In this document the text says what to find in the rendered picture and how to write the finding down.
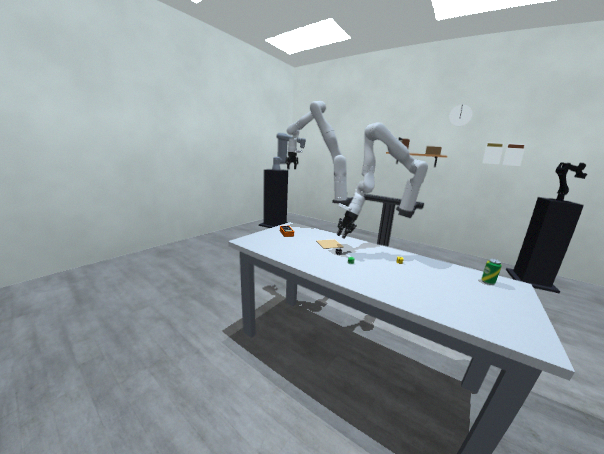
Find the orange pocket multimeter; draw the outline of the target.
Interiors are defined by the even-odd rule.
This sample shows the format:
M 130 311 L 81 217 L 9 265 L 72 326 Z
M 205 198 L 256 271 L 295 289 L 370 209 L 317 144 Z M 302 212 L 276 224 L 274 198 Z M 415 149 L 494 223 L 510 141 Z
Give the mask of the orange pocket multimeter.
M 280 232 L 284 237 L 294 236 L 294 230 L 290 226 L 280 226 Z

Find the tan square mat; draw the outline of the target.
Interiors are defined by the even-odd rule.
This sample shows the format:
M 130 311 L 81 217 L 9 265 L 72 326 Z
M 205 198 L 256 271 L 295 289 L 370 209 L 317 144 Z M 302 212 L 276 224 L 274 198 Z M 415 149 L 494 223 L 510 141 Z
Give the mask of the tan square mat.
M 316 240 L 324 249 L 328 249 L 328 248 L 341 248 L 344 247 L 342 246 L 339 242 L 337 242 L 335 239 L 331 239 L 331 240 Z

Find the green drink can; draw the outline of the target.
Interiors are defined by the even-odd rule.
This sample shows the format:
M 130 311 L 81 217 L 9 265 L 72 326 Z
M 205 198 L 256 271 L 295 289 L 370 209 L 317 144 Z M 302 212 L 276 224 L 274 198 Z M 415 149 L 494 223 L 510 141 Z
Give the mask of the green drink can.
M 496 284 L 501 267 L 501 261 L 489 259 L 489 261 L 486 262 L 481 280 L 489 285 Z

